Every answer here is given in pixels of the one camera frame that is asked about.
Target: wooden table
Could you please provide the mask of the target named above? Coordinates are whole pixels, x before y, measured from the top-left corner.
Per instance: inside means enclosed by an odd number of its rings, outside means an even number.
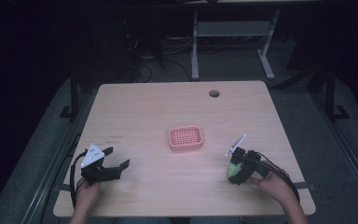
[[[215,90],[220,96],[211,97]],[[201,127],[203,147],[169,148],[169,129]],[[98,217],[193,217],[281,215],[280,205],[257,187],[227,180],[225,153],[240,147],[263,153],[304,182],[266,85],[261,81],[112,84],[99,89],[75,157],[91,143],[114,147],[104,167],[130,159],[121,179],[103,182],[91,212]],[[80,178],[80,164],[76,181]],[[64,180],[69,184],[69,172]],[[315,211],[308,189],[300,189],[306,214]],[[58,217],[73,213],[69,191],[61,190]]]

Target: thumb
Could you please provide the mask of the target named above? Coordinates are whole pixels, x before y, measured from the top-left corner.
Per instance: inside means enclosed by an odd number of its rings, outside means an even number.
[[[254,185],[259,186],[261,180],[262,180],[262,179],[260,179],[260,178],[257,178],[257,177],[254,177],[254,176],[250,176],[250,177],[245,181],[245,183],[250,183],[250,184],[254,184]]]

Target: round hole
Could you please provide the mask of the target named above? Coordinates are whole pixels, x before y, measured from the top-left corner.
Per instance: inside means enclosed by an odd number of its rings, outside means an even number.
[[[220,92],[219,92],[219,91],[215,91],[215,90],[209,91],[209,95],[210,95],[211,97],[213,97],[213,98],[216,98],[216,97],[218,97],[218,96],[220,95]]]

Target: green part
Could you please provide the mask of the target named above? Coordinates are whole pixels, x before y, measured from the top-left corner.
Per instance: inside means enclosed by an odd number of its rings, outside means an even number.
[[[227,176],[228,178],[236,175],[241,169],[241,163],[238,163],[238,164],[233,164],[233,163],[230,163],[229,166],[228,166],[228,171],[227,171]]]

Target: pink plastic tray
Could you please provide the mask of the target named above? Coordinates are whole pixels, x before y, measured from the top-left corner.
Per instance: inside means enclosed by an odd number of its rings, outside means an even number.
[[[200,127],[189,126],[170,129],[170,149],[189,150],[202,147],[202,134]]]

